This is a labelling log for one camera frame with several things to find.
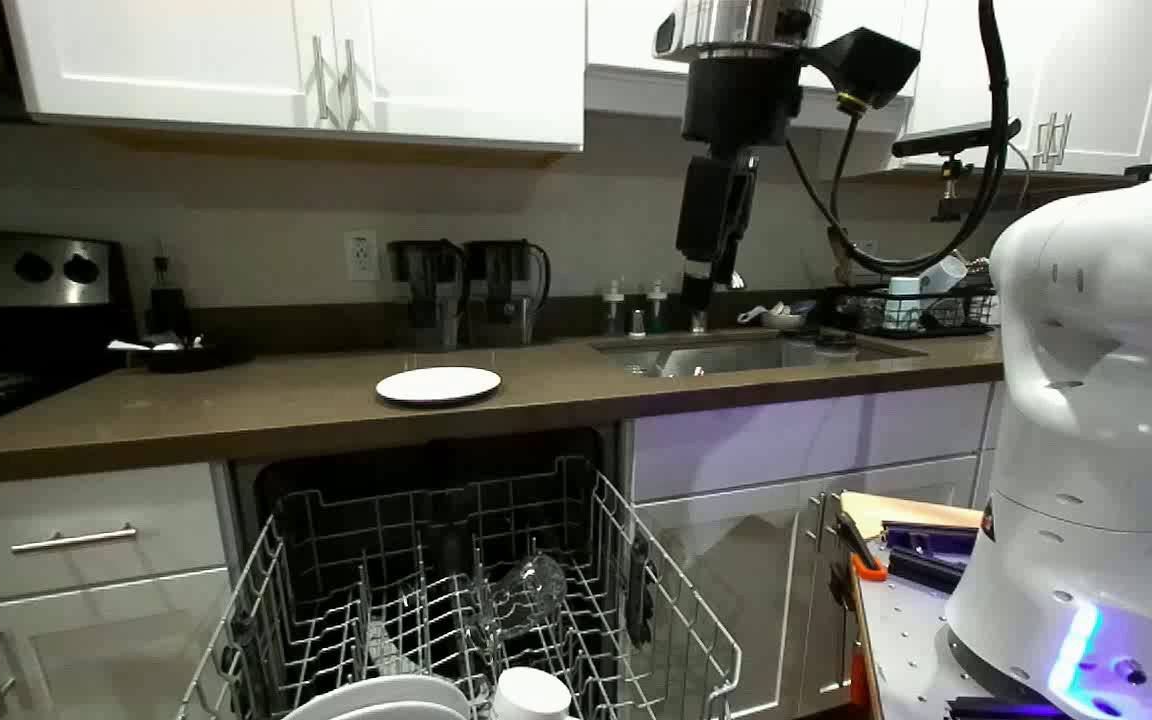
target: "backsplash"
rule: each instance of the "backsplash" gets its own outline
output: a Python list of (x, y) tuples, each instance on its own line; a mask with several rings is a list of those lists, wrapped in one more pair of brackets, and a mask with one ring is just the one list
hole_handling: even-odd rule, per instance
[[(80, 128), (0, 128), (0, 228), (124, 240), (136, 300), (152, 256), (176, 260), (200, 308), (364, 304), (396, 284), (348, 276), (344, 236), (480, 240), (528, 236), (556, 260), (556, 296), (596, 296), (612, 276), (644, 288), (676, 276), (676, 208), (688, 148), (672, 120), (588, 116), (584, 156), (560, 160), (376, 160), (348, 152), (240, 152), (208, 136), (144, 144)], [(856, 236), (880, 252), (944, 240), (932, 188), (856, 184)], [(832, 252), (784, 156), (764, 152), (740, 252), (748, 288), (832, 284)]]

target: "open dishwasher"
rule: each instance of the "open dishwasher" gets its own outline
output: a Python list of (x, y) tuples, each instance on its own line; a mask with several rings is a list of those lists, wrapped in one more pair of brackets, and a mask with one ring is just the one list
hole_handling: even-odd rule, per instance
[(728, 716), (736, 640), (588, 456), (532, 436), (264, 468), (176, 720), (280, 720), (372, 676), (444, 676), (488, 716), (516, 664), (580, 720)]

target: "kitchen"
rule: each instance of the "kitchen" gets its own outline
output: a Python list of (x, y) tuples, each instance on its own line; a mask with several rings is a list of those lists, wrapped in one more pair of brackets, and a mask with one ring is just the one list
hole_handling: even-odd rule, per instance
[[(624, 312), (616, 340), (608, 336), (608, 284), (628, 296), (624, 308), (648, 308), (652, 284), (676, 296), (680, 276), (672, 236), (696, 144), (680, 140), (680, 64), (652, 60), (668, 0), (556, 0), (544, 12), (484, 0), (436, 28), (424, 20), (440, 8), (408, 0), (336, 0), (312, 12), (268, 0), (252, 24), (228, 24), (224, 4), (200, 4), (200, 16), (152, 16), (132, 0), (12, 4), (32, 12), (36, 36), (16, 28), (12, 48), (44, 120), (0, 124), (0, 232), (116, 240), (140, 316), (156, 288), (180, 288), (192, 320), (248, 360), (180, 376), (136, 364), (0, 416), (0, 716), (176, 716), (220, 600), (276, 504), (252, 492), (264, 488), (260, 472), (276, 468), (272, 476), (300, 484), (320, 476), (316, 456), (360, 456), (348, 472), (376, 476), (368, 488), (392, 484), (372, 464), (432, 472), (412, 460), (428, 448), (464, 464), (532, 456), (508, 472), (588, 456), (624, 484), (628, 504), (732, 624), (744, 652), (736, 716), (796, 716), (840, 700), (840, 692), (804, 700), (804, 668), (784, 652), (800, 624), (788, 612), (792, 524), (812, 496), (868, 488), (984, 504), (1004, 396), (992, 336), (888, 340), (916, 356), (688, 380), (628, 376), (604, 352), (632, 328)], [(324, 8), (360, 16), (324, 20), (316, 16)], [(824, 8), (820, 36), (872, 24), (924, 48), (920, 76), (864, 120), (844, 204), (848, 228), (880, 236), (888, 256), (936, 248), (952, 228), (932, 224), (944, 192), (940, 156), (896, 168), (888, 148), (908, 132), (988, 116), (984, 68), (964, 68), (964, 56), (980, 56), (976, 12), (952, 0)], [(988, 252), (992, 236), (1036, 200), (1120, 188), (1128, 164), (1152, 164), (1152, 8), (1128, 0), (1040, 8), (1044, 16), (1036, 8), (1000, 0), (1012, 116), (1024, 120), (1016, 148), (1028, 172), (1016, 152), (996, 216), (968, 256)], [(1052, 32), (1084, 24), (1104, 32), (1096, 40)], [(464, 36), (504, 32), (492, 52), (536, 56), (548, 72), (472, 76), (504, 60)], [(340, 72), (348, 48), (364, 56), (356, 96), (320, 100), (320, 84), (300, 84), (348, 76)], [(440, 52), (456, 56), (464, 76), (420, 60)], [(1088, 76), (1108, 56), (1144, 64)], [(372, 80), (412, 84), (412, 96), (364, 104)], [(200, 96), (224, 84), (248, 96), (236, 92), (232, 104)], [(796, 144), (824, 184), (844, 120), (820, 76), (804, 84)], [(420, 116), (420, 92), (444, 92), (444, 104)], [(348, 100), (352, 124), (372, 136), (344, 136)], [(452, 352), (504, 376), (496, 396), (468, 408), (380, 404), (372, 388), (388, 372), (440, 360), (412, 352), (404, 336), (408, 288), (392, 280), (384, 244), (444, 236), (456, 244), (524, 236), (548, 252), (552, 300), (540, 300), (540, 344)], [(748, 304), (836, 284), (824, 220), (772, 152), (740, 276), (748, 292), (716, 296), (716, 336)], [(128, 524), (136, 540), (12, 552)], [(776, 572), (736, 592), (740, 580), (724, 576), (724, 564)], [(100, 672), (116, 660), (156, 668), (160, 680), (136, 688)]]

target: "black cable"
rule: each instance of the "black cable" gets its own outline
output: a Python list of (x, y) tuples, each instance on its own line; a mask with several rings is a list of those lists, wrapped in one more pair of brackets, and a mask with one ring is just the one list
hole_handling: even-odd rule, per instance
[(980, 44), (984, 44), (984, 64), (988, 64), (988, 88), (992, 88), (992, 140), (988, 140), (988, 160), (984, 160), (984, 172), (980, 172), (980, 188), (976, 188), (976, 204), (968, 208), (960, 232), (932, 256), (916, 256), (916, 260), (888, 260), (888, 256), (872, 256), (864, 248), (852, 244), (852, 236), (840, 228), (840, 216), (836, 216), (836, 192), (840, 192), (840, 176), (844, 176), (844, 164), (848, 164), (848, 152), (852, 152), (852, 136), (856, 136), (856, 124), (860, 116), (852, 116), (848, 124), (848, 136), (844, 136), (844, 148), (840, 148), (840, 164), (836, 164), (836, 184), (832, 184), (832, 204), (820, 200), (820, 192), (812, 188), (808, 180), (808, 168), (800, 160), (800, 152), (792, 148), (792, 136), (784, 128), (784, 152), (808, 192), (808, 200), (816, 204), (816, 212), (828, 220), (828, 236), (848, 252), (848, 260), (856, 260), (860, 268), (868, 272), (880, 272), (880, 276), (916, 276), (932, 264), (940, 264), (948, 252), (956, 252), (964, 240), (976, 236), (976, 228), (984, 224), (1000, 184), (1004, 184), (1004, 168), (1008, 168), (1008, 56), (1004, 56), (1004, 40), (1000, 40), (1000, 24), (996, 24), (996, 12), (992, 12), (992, 0), (980, 0)]

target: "lower cabinet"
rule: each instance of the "lower cabinet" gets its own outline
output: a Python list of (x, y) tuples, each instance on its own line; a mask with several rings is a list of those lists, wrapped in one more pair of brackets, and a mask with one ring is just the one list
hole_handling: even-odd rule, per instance
[(844, 488), (972, 504), (972, 480), (976, 456), (952, 456), (640, 504), (652, 532), (744, 648), (736, 716), (780, 720), (824, 712), (848, 696), (852, 628), (828, 584), (836, 544), (824, 540), (824, 520), (812, 520), (820, 528), (796, 540), (804, 508)]
[(164, 720), (220, 620), (228, 572), (0, 604), (4, 720)]

